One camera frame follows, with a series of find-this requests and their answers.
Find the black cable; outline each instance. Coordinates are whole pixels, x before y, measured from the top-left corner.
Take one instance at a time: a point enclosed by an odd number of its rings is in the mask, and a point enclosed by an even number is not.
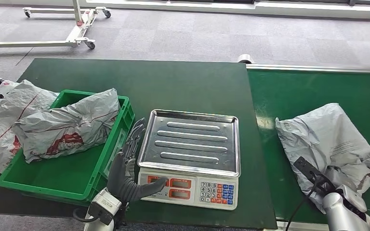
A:
[[[287,226],[286,226],[286,230],[285,231],[288,231],[289,230],[289,227],[290,227],[290,224],[291,224],[291,221],[293,220],[293,217],[296,215],[297,211],[299,211],[299,208],[304,204],[304,202],[310,197],[310,195],[314,192],[314,190],[316,190],[317,188],[317,185],[319,183],[319,179],[317,177],[314,176],[314,178],[316,178],[316,180],[314,181],[314,185],[313,187],[311,188],[311,191],[305,196],[305,198],[303,198],[303,200],[299,203],[299,205],[296,207],[295,211],[293,212],[293,214],[291,215],[290,219],[289,219],[289,222],[287,223]]]
[[[79,208],[76,208],[75,210],[73,210],[73,218],[80,221],[80,222],[88,223],[88,222],[92,222],[92,221],[95,221],[95,220],[98,219],[98,217],[93,217],[93,218],[90,218],[90,219],[81,218],[77,215],[78,210],[79,210]]]

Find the gray carpet tile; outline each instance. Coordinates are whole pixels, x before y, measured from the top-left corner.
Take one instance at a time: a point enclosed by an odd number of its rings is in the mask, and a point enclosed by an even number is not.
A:
[[[111,10],[86,36],[96,48],[0,48],[0,77],[16,81],[34,58],[235,62],[242,53],[259,64],[370,67],[370,21],[255,15]],[[73,15],[33,14],[0,6],[0,41],[64,40]],[[0,231],[82,230],[72,219],[0,215]],[[122,230],[230,231],[204,227],[130,224]]]

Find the green plastic crate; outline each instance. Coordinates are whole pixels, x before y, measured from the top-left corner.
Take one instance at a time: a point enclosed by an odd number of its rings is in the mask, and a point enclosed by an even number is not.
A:
[[[63,90],[51,105],[59,108],[94,93]],[[105,144],[84,152],[30,164],[19,150],[0,177],[0,186],[24,195],[75,205],[89,205],[107,184],[115,146],[122,147],[134,121],[128,97],[119,96],[120,111]]]

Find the green table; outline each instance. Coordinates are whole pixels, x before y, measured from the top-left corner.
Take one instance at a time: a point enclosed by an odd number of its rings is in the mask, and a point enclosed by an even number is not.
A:
[[[226,63],[35,59],[21,80],[53,91],[99,92],[114,87],[130,97],[137,117],[148,117],[155,108],[237,116],[242,175],[235,211],[141,201],[132,204],[127,215],[141,222],[272,229],[276,227],[273,206],[276,217],[286,220],[303,198],[274,130],[275,117],[293,118],[337,102],[370,143],[370,71],[247,67],[246,72],[241,64]],[[10,206],[0,202],[0,213],[71,214],[70,205],[15,193],[0,188],[2,198],[16,198],[6,201]],[[364,198],[370,209],[370,189]],[[310,203],[302,206],[294,221],[326,223]]]
[[[117,60],[35,59],[21,79],[61,91],[115,88],[130,98],[137,118],[153,109],[232,115],[239,119],[241,176],[234,211],[139,201],[129,221],[200,226],[276,228],[246,66]]]
[[[293,118],[327,103],[339,103],[370,144],[370,70],[248,67],[276,217],[288,220],[303,198],[274,128],[274,120]],[[370,215],[370,188],[363,195]],[[326,224],[312,203],[294,221]]]

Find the white rolling stand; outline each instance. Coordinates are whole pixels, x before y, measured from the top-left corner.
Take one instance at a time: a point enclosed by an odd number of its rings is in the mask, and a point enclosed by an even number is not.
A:
[[[96,7],[95,9],[80,9],[78,0],[73,0],[73,9],[38,9],[24,7],[25,15],[30,18],[32,13],[74,13],[76,25],[63,41],[25,41],[25,42],[0,42],[0,47],[76,47],[84,42],[90,49],[95,48],[95,40],[84,36],[87,29],[93,25],[93,22],[99,12],[111,17],[110,10],[106,7]]]

